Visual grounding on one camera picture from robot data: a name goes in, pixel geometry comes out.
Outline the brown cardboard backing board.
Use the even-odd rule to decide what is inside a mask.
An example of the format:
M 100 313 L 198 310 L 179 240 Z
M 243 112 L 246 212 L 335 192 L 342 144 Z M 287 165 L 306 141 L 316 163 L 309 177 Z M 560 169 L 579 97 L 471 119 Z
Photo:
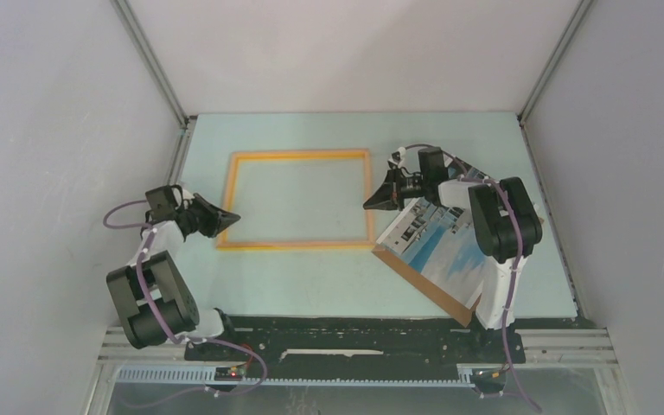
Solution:
M 467 328 L 474 315 L 474 309 L 466 307 L 454 297 L 432 283 L 429 279 L 415 271 L 406 262 L 397 257 L 383 245 L 376 245 L 371 253 L 385 265 L 400 275 L 405 281 L 420 291 L 448 316 Z

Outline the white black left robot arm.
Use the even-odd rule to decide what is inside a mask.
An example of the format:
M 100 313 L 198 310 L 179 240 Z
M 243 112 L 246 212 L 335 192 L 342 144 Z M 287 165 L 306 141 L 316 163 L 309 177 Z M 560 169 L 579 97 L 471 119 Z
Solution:
M 127 341 L 136 349 L 178 344 L 200 325 L 201 312 L 176 256 L 192 235 L 214 239 L 240 221 L 178 184 L 146 191 L 149 208 L 136 224 L 137 252 L 106 276 L 106 285 Z

